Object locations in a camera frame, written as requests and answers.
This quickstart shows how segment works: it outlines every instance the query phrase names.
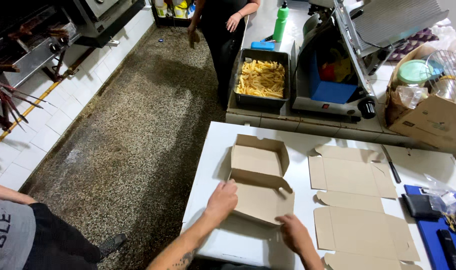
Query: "remote control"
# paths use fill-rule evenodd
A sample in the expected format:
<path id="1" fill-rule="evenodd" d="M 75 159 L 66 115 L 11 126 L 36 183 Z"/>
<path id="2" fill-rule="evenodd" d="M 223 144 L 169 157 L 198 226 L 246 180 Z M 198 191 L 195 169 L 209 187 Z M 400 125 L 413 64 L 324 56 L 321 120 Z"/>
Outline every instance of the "remote control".
<path id="1" fill-rule="evenodd" d="M 436 235 L 438 235 L 441 247 L 445 253 L 448 268 L 450 268 L 450 270 L 456 270 L 456 248 L 453 244 L 453 239 L 451 238 L 450 232 L 448 230 L 440 229 L 436 231 Z"/>

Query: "person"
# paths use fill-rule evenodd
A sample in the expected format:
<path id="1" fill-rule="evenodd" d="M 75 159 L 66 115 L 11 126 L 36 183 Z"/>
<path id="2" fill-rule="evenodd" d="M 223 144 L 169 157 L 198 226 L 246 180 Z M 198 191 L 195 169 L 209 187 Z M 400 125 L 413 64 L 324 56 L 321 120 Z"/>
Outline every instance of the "person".
<path id="1" fill-rule="evenodd" d="M 235 180 L 231 179 L 227 183 L 220 182 L 208 200 L 208 205 L 201 217 L 166 247 L 151 262 L 147 270 L 186 269 L 207 235 L 235 209 L 238 202 L 236 190 Z M 285 215 L 275 219 L 282 223 L 283 241 L 300 256 L 304 268 L 324 270 L 308 230 L 300 220 L 295 215 Z"/>
<path id="2" fill-rule="evenodd" d="M 201 30 L 213 58 L 218 79 L 218 98 L 223 108 L 228 105 L 231 70 L 242 45 L 244 17 L 257 11 L 259 6 L 260 0 L 196 1 L 188 34 L 191 35 L 201 21 Z"/>
<path id="3" fill-rule="evenodd" d="M 97 269 L 125 241 L 121 233 L 95 246 L 45 204 L 0 185 L 0 269 Z"/>

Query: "white counter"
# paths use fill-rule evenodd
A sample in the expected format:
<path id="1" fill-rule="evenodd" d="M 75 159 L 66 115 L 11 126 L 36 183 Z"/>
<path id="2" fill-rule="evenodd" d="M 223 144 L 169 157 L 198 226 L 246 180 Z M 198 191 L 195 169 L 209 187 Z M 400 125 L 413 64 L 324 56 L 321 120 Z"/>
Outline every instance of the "white counter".
<path id="1" fill-rule="evenodd" d="M 290 166 L 285 174 L 285 179 L 296 193 L 294 213 L 308 228 L 315 247 L 317 247 L 317 243 L 313 210 L 322 205 L 315 197 L 317 190 L 311 189 L 307 157 L 309 152 L 318 144 L 382 152 L 379 144 L 211 122 L 183 217 L 182 230 L 186 230 L 196 221 L 216 185 L 220 180 L 228 177 L 230 173 L 229 150 L 233 146 L 237 134 L 254 135 L 259 138 L 278 139 L 285 142 L 290 157 Z M 399 196 L 405 193 L 404 184 L 423 186 L 426 181 L 423 174 L 429 174 L 445 181 L 456 190 L 456 160 L 451 154 L 407 150 L 394 146 L 387 146 L 387 150 L 401 179 L 401 184 L 396 184 L 393 180 Z M 382 200 L 387 214 L 406 218 L 421 258 L 421 261 L 416 264 L 424 270 L 431 269 L 414 220 L 403 211 L 399 200 Z M 320 256 L 324 256 L 327 252 L 332 251 L 318 250 Z M 277 269 L 303 269 L 300 259 L 286 248 L 279 238 L 277 230 L 235 216 L 230 216 L 219 229 L 215 229 L 211 233 L 198 251 L 198 255 L 215 260 Z"/>

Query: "knife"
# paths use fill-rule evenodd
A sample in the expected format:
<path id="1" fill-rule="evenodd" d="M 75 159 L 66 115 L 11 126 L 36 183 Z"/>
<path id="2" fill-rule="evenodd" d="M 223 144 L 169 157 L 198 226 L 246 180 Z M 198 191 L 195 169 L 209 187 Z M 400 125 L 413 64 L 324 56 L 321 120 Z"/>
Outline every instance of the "knife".
<path id="1" fill-rule="evenodd" d="M 397 172 L 397 169 L 395 169 L 395 166 L 393 166 L 393 162 L 391 162 L 391 157 L 388 154 L 387 149 L 385 148 L 384 145 L 382 145 L 382 144 L 380 144 L 380 145 L 381 145 L 381 148 L 383 149 L 383 152 L 385 152 L 385 156 L 387 157 L 388 164 L 390 164 L 390 168 L 393 173 L 393 176 L 395 176 L 395 182 L 397 182 L 398 184 L 401 183 L 400 176 L 398 175 L 398 172 Z"/>

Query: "black pants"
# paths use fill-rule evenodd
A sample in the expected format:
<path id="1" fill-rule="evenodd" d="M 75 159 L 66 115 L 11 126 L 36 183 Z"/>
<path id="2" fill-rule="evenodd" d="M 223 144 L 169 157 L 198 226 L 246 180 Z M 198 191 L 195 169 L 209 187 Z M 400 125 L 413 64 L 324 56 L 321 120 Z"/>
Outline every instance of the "black pants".
<path id="1" fill-rule="evenodd" d="M 36 219 L 36 234 L 23 269 L 97 269 L 96 263 L 101 261 L 97 246 L 51 213 L 45 204 L 33 203 L 30 206 Z"/>
<path id="2" fill-rule="evenodd" d="M 231 70 L 240 50 L 245 30 L 245 20 L 240 20 L 235 32 L 230 33 L 224 23 L 201 20 L 201 30 L 210 48 L 214 70 L 218 78 L 218 97 L 221 105 L 228 105 Z"/>

